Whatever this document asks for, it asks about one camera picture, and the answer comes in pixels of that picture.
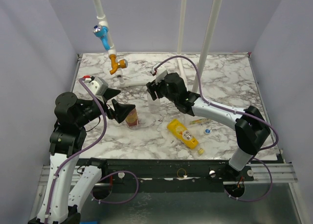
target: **blue valve handle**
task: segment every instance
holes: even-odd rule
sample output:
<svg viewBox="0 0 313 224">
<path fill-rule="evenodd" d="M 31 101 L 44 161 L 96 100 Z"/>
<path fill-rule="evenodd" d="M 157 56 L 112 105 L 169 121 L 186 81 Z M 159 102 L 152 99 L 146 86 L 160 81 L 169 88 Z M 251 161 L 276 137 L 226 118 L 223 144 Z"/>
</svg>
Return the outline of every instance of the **blue valve handle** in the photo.
<svg viewBox="0 0 313 224">
<path fill-rule="evenodd" d="M 96 25 L 95 27 L 93 27 L 93 33 L 96 37 L 100 38 L 104 49 L 109 50 L 110 45 L 108 43 L 108 28 L 105 26 Z"/>
</svg>

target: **gray wall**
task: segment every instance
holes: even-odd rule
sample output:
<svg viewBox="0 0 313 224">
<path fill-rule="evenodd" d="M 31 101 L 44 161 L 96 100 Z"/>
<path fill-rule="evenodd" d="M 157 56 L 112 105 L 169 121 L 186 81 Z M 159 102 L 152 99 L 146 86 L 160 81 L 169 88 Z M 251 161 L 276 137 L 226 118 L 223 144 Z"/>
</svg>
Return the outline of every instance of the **gray wall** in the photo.
<svg viewBox="0 0 313 224">
<path fill-rule="evenodd" d="M 27 223 L 77 56 L 48 0 L 0 0 L 0 223 Z"/>
<path fill-rule="evenodd" d="M 252 65 L 313 221 L 312 28 L 312 0 L 282 0 L 257 42 Z"/>
<path fill-rule="evenodd" d="M 77 52 L 103 52 L 92 0 L 49 0 Z M 210 52 L 252 51 L 280 0 L 223 0 Z M 180 0 L 102 0 L 117 51 L 176 51 Z M 200 52 L 212 0 L 187 0 L 183 52 Z"/>
</svg>

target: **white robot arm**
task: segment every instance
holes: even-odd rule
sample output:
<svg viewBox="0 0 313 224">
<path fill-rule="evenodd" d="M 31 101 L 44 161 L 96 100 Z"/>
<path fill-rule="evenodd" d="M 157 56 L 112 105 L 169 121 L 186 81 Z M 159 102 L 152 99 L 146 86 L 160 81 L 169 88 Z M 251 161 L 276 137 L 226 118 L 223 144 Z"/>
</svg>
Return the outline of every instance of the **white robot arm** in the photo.
<svg viewBox="0 0 313 224">
<path fill-rule="evenodd" d="M 100 105 L 108 119 L 115 119 L 118 123 L 125 120 L 135 108 L 132 104 L 119 104 L 112 100 L 112 109 L 107 102 L 120 93 L 120 90 L 108 88 L 108 84 L 101 78 L 84 76 L 85 83 L 91 92 L 100 100 Z M 42 207 L 36 218 L 29 224 L 78 224 L 80 210 L 94 185 L 101 179 L 104 161 L 92 158 L 87 164 L 84 174 L 75 187 L 70 191 L 73 172 L 79 155 L 68 161 L 60 170 L 54 184 L 54 192 L 49 200 L 49 194 L 55 178 L 56 170 L 67 158 L 82 149 L 86 138 L 84 126 L 101 115 L 94 100 L 78 99 L 72 92 L 60 94 L 55 100 L 54 113 L 58 120 L 50 137 L 50 173 Z M 50 203 L 49 214 L 46 214 Z"/>
<path fill-rule="evenodd" d="M 234 108 L 213 101 L 209 101 L 208 104 L 199 94 L 187 91 L 183 79 L 177 73 L 168 73 L 164 67 L 159 67 L 157 70 L 153 67 L 151 73 L 156 76 L 156 79 L 149 82 L 147 88 L 153 100 L 166 97 L 182 113 L 209 118 L 235 130 L 239 148 L 228 162 L 230 175 L 237 175 L 259 152 L 269 136 L 269 127 L 256 119 L 236 113 L 246 112 L 263 120 L 256 107 Z M 232 109 L 234 113 L 216 106 Z"/>
</svg>

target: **yellow bottle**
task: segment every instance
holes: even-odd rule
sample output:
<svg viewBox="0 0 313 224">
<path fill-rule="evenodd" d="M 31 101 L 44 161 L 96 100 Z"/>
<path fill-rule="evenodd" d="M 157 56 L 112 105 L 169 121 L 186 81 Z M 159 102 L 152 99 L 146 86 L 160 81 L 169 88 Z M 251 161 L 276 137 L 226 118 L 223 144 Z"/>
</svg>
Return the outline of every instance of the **yellow bottle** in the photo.
<svg viewBox="0 0 313 224">
<path fill-rule="evenodd" d="M 177 119 L 172 120 L 168 125 L 167 129 L 174 134 L 176 138 L 183 141 L 187 147 L 194 149 L 199 142 L 192 136 L 192 134 L 187 130 L 187 128 L 181 124 Z M 204 149 L 198 149 L 199 155 L 204 153 Z"/>
</svg>

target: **marble tabletop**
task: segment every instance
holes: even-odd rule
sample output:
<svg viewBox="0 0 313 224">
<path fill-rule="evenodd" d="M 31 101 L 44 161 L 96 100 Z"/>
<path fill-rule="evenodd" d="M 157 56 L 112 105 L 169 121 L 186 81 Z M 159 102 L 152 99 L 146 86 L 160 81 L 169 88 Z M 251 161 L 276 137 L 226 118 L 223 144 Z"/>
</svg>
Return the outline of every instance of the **marble tabletop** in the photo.
<svg viewBox="0 0 313 224">
<path fill-rule="evenodd" d="M 151 67 L 172 53 L 119 53 L 118 59 L 126 59 L 128 68 L 123 69 L 126 81 L 152 81 L 149 74 Z M 186 54 L 196 64 L 199 54 Z M 192 89 L 195 71 L 186 61 L 182 60 L 188 80 L 188 88 Z M 165 63 L 169 72 L 178 72 L 175 59 Z M 73 92 L 83 99 L 90 99 L 88 93 L 79 84 L 78 79 L 84 75 L 93 75 L 105 79 L 110 88 L 120 89 L 119 81 L 110 75 L 111 63 L 106 53 L 84 54 Z M 252 70 L 246 54 L 213 54 L 208 55 L 201 78 L 203 94 L 216 102 L 234 107 L 256 106 L 262 114 L 263 107 L 254 81 Z M 176 139 L 166 128 L 174 118 L 181 122 L 184 115 L 174 104 L 165 98 L 161 99 L 160 111 L 150 113 L 147 103 L 147 88 L 128 87 L 121 89 L 115 97 L 119 103 L 135 104 L 139 118 L 139 125 L 128 128 L 126 122 L 118 124 L 108 120 L 108 128 L 104 138 L 93 148 L 82 153 L 80 158 L 120 158 L 120 159 L 230 159 L 238 148 L 235 132 L 225 125 L 210 121 L 202 125 L 188 127 L 188 130 L 199 141 L 199 146 L 205 150 L 198 155 L 196 150 L 190 150 L 181 141 Z M 96 125 L 97 119 L 86 126 L 91 129 Z M 88 132 L 84 146 L 94 142 L 101 134 L 103 122 Z M 268 137 L 264 146 L 272 144 Z M 257 158 L 276 160 L 278 148 L 261 151 Z"/>
</svg>

